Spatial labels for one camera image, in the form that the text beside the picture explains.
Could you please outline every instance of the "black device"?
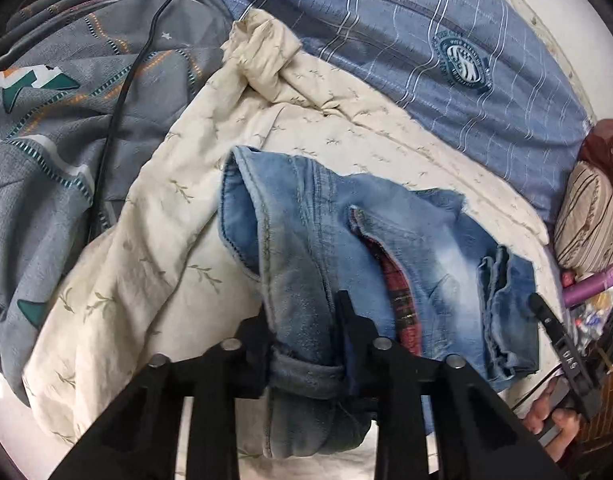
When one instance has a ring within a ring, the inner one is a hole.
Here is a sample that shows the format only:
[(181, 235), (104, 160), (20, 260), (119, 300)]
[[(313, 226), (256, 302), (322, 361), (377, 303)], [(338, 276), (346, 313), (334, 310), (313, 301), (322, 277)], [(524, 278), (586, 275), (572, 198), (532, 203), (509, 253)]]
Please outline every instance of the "black device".
[[(574, 410), (590, 422), (602, 407), (601, 388), (608, 374), (613, 371), (613, 308), (601, 338), (590, 346), (589, 352), (583, 358), (563, 325), (539, 294), (529, 297), (529, 307), (544, 326), (563, 370), (563, 378), (558, 381), (549, 398), (551, 413), (558, 408)], [(546, 446), (559, 431), (549, 416), (544, 423), (544, 430), (538, 435), (540, 444)]]
[[(413, 356), (336, 295), (350, 397), (376, 410), (375, 478), (429, 477), (421, 396), (430, 396), (446, 480), (564, 480), (566, 476), (488, 383), (459, 355)], [(234, 338), (200, 357), (160, 354), (115, 398), (56, 468), (51, 480), (173, 479), (184, 397), (194, 398), (188, 480), (237, 480), (235, 397), (254, 399), (269, 381), (274, 342), (264, 308)]]

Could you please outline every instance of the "red plaid lining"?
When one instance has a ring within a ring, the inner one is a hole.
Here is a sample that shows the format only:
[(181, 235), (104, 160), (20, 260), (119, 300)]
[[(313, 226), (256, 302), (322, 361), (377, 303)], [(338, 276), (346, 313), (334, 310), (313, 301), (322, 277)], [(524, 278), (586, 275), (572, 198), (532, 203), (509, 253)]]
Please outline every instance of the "red plaid lining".
[(422, 327), (404, 273), (378, 242), (362, 234), (359, 237), (382, 267), (389, 300), (395, 311), (395, 328), (400, 344), (413, 355), (422, 355)]

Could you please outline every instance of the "pile of clothes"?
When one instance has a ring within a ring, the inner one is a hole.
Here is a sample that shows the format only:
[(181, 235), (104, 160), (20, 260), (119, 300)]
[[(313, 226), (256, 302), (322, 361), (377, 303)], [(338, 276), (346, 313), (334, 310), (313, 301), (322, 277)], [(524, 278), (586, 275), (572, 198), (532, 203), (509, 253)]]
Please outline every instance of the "pile of clothes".
[(526, 299), (558, 304), (544, 221), (592, 111), (531, 22), (506, 0), (173, 0), (91, 212), (162, 1), (40, 0), (1, 40), (0, 369), (40, 426), (74, 443), (153, 352), (202, 354), (263, 302), (242, 447), (358, 446), (341, 288), (497, 390), (552, 367)]

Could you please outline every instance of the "light blue denim jeans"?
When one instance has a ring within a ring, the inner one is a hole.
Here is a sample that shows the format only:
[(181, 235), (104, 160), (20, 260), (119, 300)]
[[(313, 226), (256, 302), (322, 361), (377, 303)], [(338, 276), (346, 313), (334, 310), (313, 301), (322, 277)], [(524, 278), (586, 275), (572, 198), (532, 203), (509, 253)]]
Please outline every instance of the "light blue denim jeans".
[(496, 390), (539, 368), (531, 263), (499, 246), (449, 190), (410, 191), (369, 174), (339, 176), (301, 156), (234, 148), (224, 168), (222, 240), (260, 281), (277, 343), (265, 454), (358, 446), (370, 420), (344, 401), (344, 355), (333, 297), (396, 338), (381, 267), (363, 237), (405, 274), (423, 356), (457, 353)]

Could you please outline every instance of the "metal bolt head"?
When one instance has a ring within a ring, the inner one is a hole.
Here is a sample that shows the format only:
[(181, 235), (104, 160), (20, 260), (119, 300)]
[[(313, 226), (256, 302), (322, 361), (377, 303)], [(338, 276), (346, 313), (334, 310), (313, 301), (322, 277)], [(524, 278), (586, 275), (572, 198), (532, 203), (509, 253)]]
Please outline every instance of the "metal bolt head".
[(459, 368), (464, 368), (466, 366), (466, 359), (464, 359), (461, 355), (451, 354), (446, 357), (446, 364), (451, 368), (459, 370)]
[(233, 350), (240, 349), (242, 347), (242, 342), (238, 338), (230, 337), (224, 339), (224, 341), (220, 343), (220, 346), (227, 352), (232, 352)]
[(151, 368), (159, 368), (160, 366), (167, 364), (169, 361), (170, 359), (164, 354), (154, 354), (153, 357), (151, 357), (151, 360), (148, 362), (148, 365)]
[(373, 339), (373, 346), (378, 350), (388, 350), (393, 346), (393, 343), (387, 337), (376, 337)]

